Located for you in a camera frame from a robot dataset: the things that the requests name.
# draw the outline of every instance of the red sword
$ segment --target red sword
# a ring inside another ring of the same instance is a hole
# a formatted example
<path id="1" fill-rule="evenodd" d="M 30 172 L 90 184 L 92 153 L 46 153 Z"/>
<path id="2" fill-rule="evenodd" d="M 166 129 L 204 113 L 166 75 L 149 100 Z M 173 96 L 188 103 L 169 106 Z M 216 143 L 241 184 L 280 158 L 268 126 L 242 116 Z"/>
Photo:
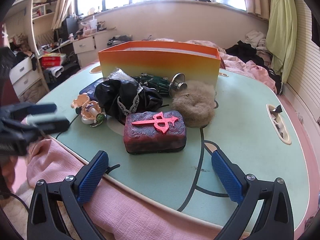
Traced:
<path id="1" fill-rule="evenodd" d="M 153 116 L 152 120 L 142 120 L 142 121 L 135 121 L 132 122 L 131 124 L 133 125 L 144 125 L 144 124 L 150 124 L 153 123 L 153 126 L 155 127 L 156 130 L 162 132 L 165 134 L 167 130 L 169 129 L 169 122 L 172 123 L 174 126 L 174 122 L 177 121 L 179 118 L 172 116 L 170 118 L 164 118 L 163 113 L 157 113 Z"/>

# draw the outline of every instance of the green curtain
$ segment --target green curtain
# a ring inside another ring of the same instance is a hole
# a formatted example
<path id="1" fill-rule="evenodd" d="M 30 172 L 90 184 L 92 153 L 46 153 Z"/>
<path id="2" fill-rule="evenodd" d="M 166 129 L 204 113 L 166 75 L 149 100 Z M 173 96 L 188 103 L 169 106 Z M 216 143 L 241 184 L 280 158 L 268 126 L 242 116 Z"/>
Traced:
<path id="1" fill-rule="evenodd" d="M 286 83 L 296 50 L 297 11 L 294 0 L 271 0 L 266 46 L 273 54 L 271 68 Z"/>

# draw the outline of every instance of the light green tabletop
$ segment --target light green tabletop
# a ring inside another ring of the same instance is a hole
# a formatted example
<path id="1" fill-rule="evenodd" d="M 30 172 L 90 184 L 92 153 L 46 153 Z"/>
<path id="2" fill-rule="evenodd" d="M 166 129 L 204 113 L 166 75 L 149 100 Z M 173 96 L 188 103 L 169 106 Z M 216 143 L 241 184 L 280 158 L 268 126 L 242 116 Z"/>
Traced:
<path id="1" fill-rule="evenodd" d="M 204 129 L 187 129 L 187 144 L 183 151 L 129 155 L 123 143 L 123 125 L 109 118 L 99 127 L 91 128 L 83 124 L 80 117 L 76 118 L 75 110 L 70 107 L 80 90 L 102 77 L 102 73 L 90 74 L 91 68 L 71 77 L 39 101 L 55 103 L 58 115 L 73 121 L 69 131 L 58 136 L 58 141 L 87 161 L 99 150 L 106 151 L 110 166 L 121 165 L 109 174 L 112 178 L 167 207 L 223 226 L 237 205 L 229 198 L 214 195 L 226 192 L 212 169 L 209 152 L 202 145 L 205 142 L 210 148 L 213 143 L 217 144 L 245 174 L 252 173 L 260 180 L 269 181 L 283 178 L 291 200 L 294 226 L 299 225 L 309 198 L 305 159 L 285 111 L 281 115 L 292 143 L 285 144 L 278 137 L 266 104 L 277 106 L 280 102 L 267 86 L 254 79 L 220 70 L 228 77 L 218 77 L 216 100 L 219 107 L 216 115 Z M 164 99 L 166 103 L 170 104 L 170 99 Z M 170 106 L 159 109 L 168 110 Z M 48 115 L 30 116 L 27 122 L 39 118 L 48 118 Z M 195 179 L 197 169 L 201 171 Z M 186 201 L 195 185 L 191 198 Z M 262 201 L 259 201 L 247 231 L 252 229 L 261 205 Z"/>

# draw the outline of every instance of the fluffy hair bun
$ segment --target fluffy hair bun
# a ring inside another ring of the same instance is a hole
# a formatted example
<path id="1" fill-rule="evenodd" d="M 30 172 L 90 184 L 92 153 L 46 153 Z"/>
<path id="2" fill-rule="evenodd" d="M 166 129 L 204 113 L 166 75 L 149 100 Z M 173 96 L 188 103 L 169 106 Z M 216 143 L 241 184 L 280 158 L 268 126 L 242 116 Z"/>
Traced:
<path id="1" fill-rule="evenodd" d="M 188 127 L 208 125 L 214 116 L 214 86 L 200 81 L 188 81 L 188 88 L 178 92 L 172 102 L 172 109 L 177 110 Z"/>

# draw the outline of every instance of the white slatted closet door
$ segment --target white slatted closet door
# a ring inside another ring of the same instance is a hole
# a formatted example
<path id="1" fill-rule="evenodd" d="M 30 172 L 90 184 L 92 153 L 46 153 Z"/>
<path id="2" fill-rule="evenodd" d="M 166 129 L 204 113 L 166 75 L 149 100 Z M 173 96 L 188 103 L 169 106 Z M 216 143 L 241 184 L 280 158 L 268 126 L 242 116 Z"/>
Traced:
<path id="1" fill-rule="evenodd" d="M 297 47 L 288 84 L 297 92 L 317 121 L 320 117 L 320 48 L 311 41 L 311 11 L 295 0 L 298 15 Z"/>

